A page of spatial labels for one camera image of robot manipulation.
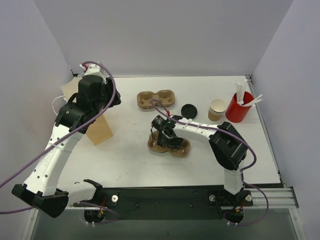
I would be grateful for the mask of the brown paper bag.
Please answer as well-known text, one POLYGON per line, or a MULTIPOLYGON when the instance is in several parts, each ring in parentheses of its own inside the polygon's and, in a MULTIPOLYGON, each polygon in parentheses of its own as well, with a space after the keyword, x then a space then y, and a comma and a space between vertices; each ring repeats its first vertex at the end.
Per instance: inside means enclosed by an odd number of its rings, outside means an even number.
MULTIPOLYGON (((80 80, 80 76, 74 77, 70 82, 60 87, 66 102, 72 94, 78 92, 78 83, 80 80)), ((99 116, 95 122, 88 127, 86 136, 95 146, 113 137, 113 132, 104 115, 99 116)))

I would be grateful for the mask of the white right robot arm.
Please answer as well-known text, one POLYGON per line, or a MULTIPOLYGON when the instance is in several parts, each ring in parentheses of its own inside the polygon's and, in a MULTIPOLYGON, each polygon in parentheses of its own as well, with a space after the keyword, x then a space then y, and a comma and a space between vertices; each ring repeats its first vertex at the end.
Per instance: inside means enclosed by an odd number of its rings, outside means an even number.
POLYGON ((189 140, 209 144, 215 159, 224 169, 224 189, 237 195, 244 188, 243 161, 248 147, 238 131, 229 122, 209 125, 194 122, 182 116, 172 115, 164 119, 160 115, 151 122, 149 145, 157 152, 187 155, 189 140))

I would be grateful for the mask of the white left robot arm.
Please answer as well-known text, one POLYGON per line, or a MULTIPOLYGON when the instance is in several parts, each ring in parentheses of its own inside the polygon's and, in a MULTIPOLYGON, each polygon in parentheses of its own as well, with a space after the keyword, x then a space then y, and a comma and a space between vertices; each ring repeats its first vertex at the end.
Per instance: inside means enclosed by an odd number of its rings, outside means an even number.
POLYGON ((78 91, 60 108, 47 147, 36 157, 37 165, 24 183, 16 184, 11 193, 52 218, 58 217, 67 206, 75 203, 87 201, 92 206, 100 204, 103 194, 99 183, 84 179, 58 186, 58 182, 74 147, 89 125, 109 107, 120 103, 112 76, 83 76, 78 82, 78 91))

